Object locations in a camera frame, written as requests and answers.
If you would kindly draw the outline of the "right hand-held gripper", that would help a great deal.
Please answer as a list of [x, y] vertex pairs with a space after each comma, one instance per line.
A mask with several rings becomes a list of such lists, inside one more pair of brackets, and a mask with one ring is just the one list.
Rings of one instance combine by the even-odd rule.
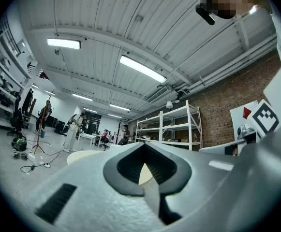
[[239, 124], [237, 128], [238, 141], [201, 148], [199, 152], [208, 154], [238, 156], [246, 145], [245, 140], [239, 140], [255, 133], [256, 140], [276, 131], [280, 127], [279, 119], [270, 104], [261, 100], [250, 102], [240, 107]]

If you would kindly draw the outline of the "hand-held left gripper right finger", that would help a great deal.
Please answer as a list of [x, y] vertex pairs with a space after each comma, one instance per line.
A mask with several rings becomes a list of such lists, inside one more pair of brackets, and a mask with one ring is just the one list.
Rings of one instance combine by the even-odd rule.
[[178, 194], [161, 197], [156, 181], [145, 201], [161, 215], [166, 232], [281, 232], [281, 129], [226, 159], [210, 155]]

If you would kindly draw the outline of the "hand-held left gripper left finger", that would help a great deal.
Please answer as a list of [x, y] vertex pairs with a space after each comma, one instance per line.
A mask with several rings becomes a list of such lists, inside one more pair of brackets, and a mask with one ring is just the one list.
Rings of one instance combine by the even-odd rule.
[[35, 188], [17, 214], [36, 232], [152, 232], [164, 223], [143, 197], [124, 196], [105, 180], [106, 162], [132, 145], [79, 159]]

